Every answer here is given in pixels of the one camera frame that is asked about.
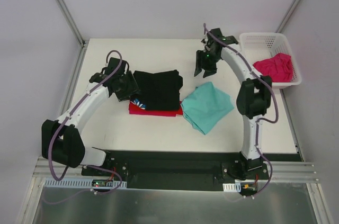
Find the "black t shirt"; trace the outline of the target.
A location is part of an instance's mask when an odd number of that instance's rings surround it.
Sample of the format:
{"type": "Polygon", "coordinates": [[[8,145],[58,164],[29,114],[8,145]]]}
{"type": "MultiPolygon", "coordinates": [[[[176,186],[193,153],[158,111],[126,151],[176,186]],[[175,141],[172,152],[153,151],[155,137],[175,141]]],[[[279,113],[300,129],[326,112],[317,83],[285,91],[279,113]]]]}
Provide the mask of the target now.
{"type": "Polygon", "coordinates": [[[180,89],[183,78],[177,70],[160,73],[135,71],[139,91],[130,101],[148,111],[177,111],[180,108],[180,89]]]}

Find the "white plastic basket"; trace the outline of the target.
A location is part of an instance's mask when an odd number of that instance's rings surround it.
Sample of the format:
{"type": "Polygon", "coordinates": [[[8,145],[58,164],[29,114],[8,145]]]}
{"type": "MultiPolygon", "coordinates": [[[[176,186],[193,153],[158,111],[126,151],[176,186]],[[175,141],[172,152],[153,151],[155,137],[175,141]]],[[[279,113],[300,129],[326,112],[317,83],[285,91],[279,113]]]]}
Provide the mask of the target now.
{"type": "Polygon", "coordinates": [[[301,83],[301,74],[285,35],[242,33],[239,44],[248,63],[272,78],[272,88],[284,89],[301,83]]]}

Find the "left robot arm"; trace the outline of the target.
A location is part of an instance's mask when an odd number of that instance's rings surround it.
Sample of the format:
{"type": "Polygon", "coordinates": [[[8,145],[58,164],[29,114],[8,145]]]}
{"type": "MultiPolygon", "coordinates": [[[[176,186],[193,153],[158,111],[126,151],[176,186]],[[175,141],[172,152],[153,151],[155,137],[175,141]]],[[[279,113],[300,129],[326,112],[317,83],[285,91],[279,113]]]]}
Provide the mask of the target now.
{"type": "Polygon", "coordinates": [[[46,120],[42,124],[43,158],[71,168],[93,165],[99,175],[108,175],[112,163],[106,159],[106,152],[84,145],[81,133],[95,111],[112,95],[118,101],[126,101],[138,90],[128,62],[111,57],[101,72],[90,77],[76,104],[56,120],[46,120]]]}

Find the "red t shirt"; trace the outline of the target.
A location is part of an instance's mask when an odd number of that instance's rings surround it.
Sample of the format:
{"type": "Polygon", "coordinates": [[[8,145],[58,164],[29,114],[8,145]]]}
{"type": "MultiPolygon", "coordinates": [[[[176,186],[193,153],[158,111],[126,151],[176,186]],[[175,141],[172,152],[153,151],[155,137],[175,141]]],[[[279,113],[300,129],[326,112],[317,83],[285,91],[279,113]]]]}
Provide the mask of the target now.
{"type": "Polygon", "coordinates": [[[178,115],[183,115],[183,110],[180,107],[176,111],[150,111],[145,110],[137,105],[133,104],[132,102],[129,102],[129,114],[134,115],[151,115],[151,116],[158,116],[158,117],[176,117],[178,115]]]}

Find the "teal t shirt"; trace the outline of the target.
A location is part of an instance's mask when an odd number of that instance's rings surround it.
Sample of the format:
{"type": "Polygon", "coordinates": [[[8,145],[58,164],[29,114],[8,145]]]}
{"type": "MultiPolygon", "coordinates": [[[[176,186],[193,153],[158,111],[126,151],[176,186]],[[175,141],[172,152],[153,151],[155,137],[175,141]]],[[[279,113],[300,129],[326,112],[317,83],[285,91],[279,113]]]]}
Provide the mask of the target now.
{"type": "Polygon", "coordinates": [[[203,135],[234,109],[231,97],[212,82],[206,82],[189,94],[182,102],[183,117],[203,135]]]}

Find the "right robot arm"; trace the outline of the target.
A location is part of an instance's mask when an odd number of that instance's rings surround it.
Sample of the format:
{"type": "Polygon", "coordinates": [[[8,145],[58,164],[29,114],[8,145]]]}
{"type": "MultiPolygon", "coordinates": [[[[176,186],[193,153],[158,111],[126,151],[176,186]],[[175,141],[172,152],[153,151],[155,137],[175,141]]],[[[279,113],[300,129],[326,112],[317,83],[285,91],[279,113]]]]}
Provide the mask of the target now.
{"type": "Polygon", "coordinates": [[[226,37],[219,28],[204,30],[203,50],[196,52],[194,75],[203,77],[217,72],[217,62],[225,61],[240,82],[236,107],[243,117],[243,145],[239,159],[227,167],[227,174],[238,180],[253,177],[263,167],[261,125],[271,104],[276,104],[270,76],[263,76],[235,48],[234,37],[226,37]]]}

